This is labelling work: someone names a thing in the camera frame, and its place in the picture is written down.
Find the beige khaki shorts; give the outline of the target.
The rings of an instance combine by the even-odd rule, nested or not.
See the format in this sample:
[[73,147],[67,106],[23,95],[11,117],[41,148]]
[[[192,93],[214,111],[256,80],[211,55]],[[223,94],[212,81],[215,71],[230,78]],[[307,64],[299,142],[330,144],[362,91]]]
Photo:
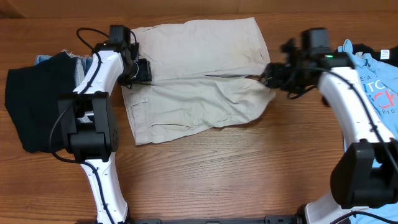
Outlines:
[[137,145],[173,141],[258,119],[275,92],[257,77],[270,62],[252,17],[139,27],[152,80],[123,88]]

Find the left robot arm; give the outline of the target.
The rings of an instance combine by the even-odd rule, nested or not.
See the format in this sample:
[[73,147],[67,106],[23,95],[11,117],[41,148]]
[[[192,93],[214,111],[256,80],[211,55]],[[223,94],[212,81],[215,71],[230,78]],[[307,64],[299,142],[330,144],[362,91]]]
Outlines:
[[152,81],[150,62],[139,56],[135,33],[111,25],[106,40],[91,47],[93,61],[84,80],[58,100],[59,117],[72,164],[84,170],[96,204],[95,223],[132,223],[116,171],[119,127],[111,93],[119,84],[128,89]]

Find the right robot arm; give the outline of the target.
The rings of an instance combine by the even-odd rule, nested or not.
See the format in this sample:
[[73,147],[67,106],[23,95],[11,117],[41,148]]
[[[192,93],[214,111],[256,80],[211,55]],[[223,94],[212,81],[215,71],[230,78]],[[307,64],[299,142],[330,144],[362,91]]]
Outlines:
[[260,82],[296,99],[317,89],[332,108],[346,150],[330,176],[330,190],[302,205],[295,215],[268,215],[266,223],[348,223],[372,208],[397,202],[397,140],[383,125],[361,86],[354,61],[334,52],[328,31],[311,28],[297,47],[290,39],[280,46],[285,62],[270,63]]

